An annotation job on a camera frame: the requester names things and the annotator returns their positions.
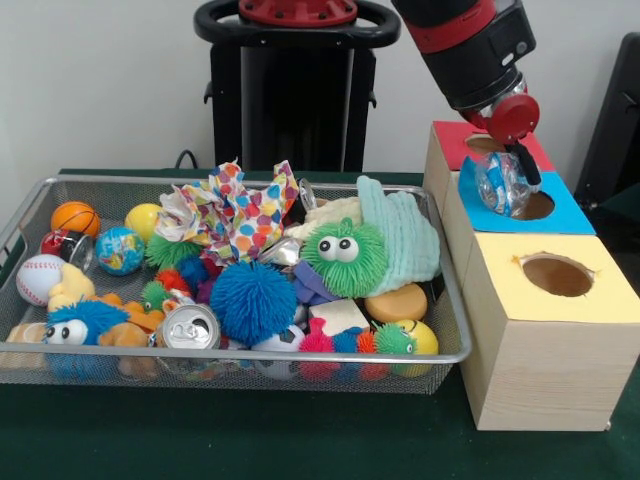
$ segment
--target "cartoon eye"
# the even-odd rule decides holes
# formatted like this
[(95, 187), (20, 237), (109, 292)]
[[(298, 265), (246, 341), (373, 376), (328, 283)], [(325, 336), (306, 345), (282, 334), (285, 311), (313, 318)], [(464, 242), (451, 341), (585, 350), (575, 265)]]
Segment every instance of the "cartoon eye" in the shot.
[(318, 244), (318, 254), (327, 262), (333, 262), (336, 259), (337, 249), (338, 239), (336, 237), (324, 237)]
[(64, 327), (62, 327), (61, 336), (62, 342), (66, 345), (82, 345), (87, 339), (89, 329), (87, 324), (82, 320), (69, 320)]
[(56, 323), (47, 329), (45, 340), (51, 345), (62, 345), (62, 330), (67, 326), (67, 322)]
[(358, 258), (358, 253), (360, 253), (360, 247), (358, 247), (358, 242), (356, 242), (354, 238), (344, 237), (340, 239), (338, 252), (336, 253), (339, 261), (342, 263), (353, 262)]

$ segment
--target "colorful polka dot fabric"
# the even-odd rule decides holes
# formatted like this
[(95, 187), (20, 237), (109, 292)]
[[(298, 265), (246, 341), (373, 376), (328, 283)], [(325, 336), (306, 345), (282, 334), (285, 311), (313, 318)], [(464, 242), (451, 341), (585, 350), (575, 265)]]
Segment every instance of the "colorful polka dot fabric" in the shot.
[(265, 189), (247, 190), (244, 173), (232, 162), (214, 168), (208, 182), (174, 187), (173, 194), (160, 197), (156, 233), (205, 246), (203, 255), (220, 266), (256, 259), (282, 237), (282, 218), (299, 191), (288, 161), (273, 173)]

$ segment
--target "red paper top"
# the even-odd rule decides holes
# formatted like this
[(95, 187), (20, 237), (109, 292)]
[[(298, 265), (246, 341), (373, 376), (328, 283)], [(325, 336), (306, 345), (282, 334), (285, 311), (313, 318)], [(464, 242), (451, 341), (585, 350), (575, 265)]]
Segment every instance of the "red paper top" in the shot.
[[(471, 150), (466, 141), (473, 135), (488, 135), (485, 130), (466, 122), (433, 122), (433, 128), (440, 140), (440, 146), (450, 170), (459, 171), (462, 167), (462, 162), (467, 156), (473, 160), (479, 160), (484, 156), (483, 153)], [(535, 135), (530, 133), (521, 143), (529, 149), (529, 153), (531, 153), (541, 171), (555, 171), (553, 164), (538, 143)]]

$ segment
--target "metal basket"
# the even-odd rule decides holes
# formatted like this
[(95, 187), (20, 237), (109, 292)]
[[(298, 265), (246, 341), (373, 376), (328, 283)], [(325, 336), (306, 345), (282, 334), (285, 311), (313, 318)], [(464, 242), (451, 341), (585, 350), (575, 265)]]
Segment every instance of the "metal basket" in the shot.
[[(434, 393), (451, 366), (461, 362), (471, 350), (471, 340), (460, 290), (432, 197), (417, 187), (386, 186), (387, 193), (404, 190), (416, 198), (421, 212), (438, 231), (441, 241), (441, 276), (432, 282), (429, 292), (427, 324), (440, 344), (439, 355), (382, 355), (340, 353), (279, 353), (233, 350), (184, 350), (168, 348), (118, 348), (65, 346), (4, 342), (19, 323), (46, 321), (46, 309), (34, 307), (18, 294), (17, 266), (38, 253), (40, 241), (49, 231), (54, 209), (67, 201), (80, 200), (100, 214), (103, 230), (121, 225), (127, 212), (144, 202), (157, 202), (171, 185), (189, 183), (188, 179), (65, 176), (49, 178), (37, 184), (0, 235), (0, 249), (12, 247), (18, 235), (24, 251), (0, 286), (0, 382), (58, 385), (105, 385), (141, 387), (238, 388), (273, 390), (316, 390), (347, 392)], [(262, 188), (265, 182), (247, 182)], [(336, 199), (357, 195), (355, 185), (314, 184), (318, 197)], [(142, 287), (154, 275), (142, 268), (126, 277), (105, 273), (95, 259), (88, 275), (99, 295), (116, 292), (124, 301), (139, 300)], [(139, 373), (133, 377), (120, 373), (128, 363)], [(298, 375), (300, 368), (313, 365), (331, 370), (311, 381)], [(63, 363), (64, 376), (56, 375)], [(176, 374), (178, 367), (182, 374)], [(420, 376), (407, 378), (393, 371), (422, 368)], [(384, 378), (368, 380), (367, 369), (388, 371)]]

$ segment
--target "mint green cloth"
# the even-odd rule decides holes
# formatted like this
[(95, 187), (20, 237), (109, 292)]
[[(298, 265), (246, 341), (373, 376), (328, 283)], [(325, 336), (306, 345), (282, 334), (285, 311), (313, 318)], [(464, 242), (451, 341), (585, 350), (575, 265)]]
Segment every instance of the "mint green cloth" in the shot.
[(415, 197), (406, 192), (385, 196), (380, 182), (365, 175), (357, 184), (362, 219), (380, 229), (389, 252), (389, 268), (369, 296), (433, 279), (440, 267), (440, 239)]

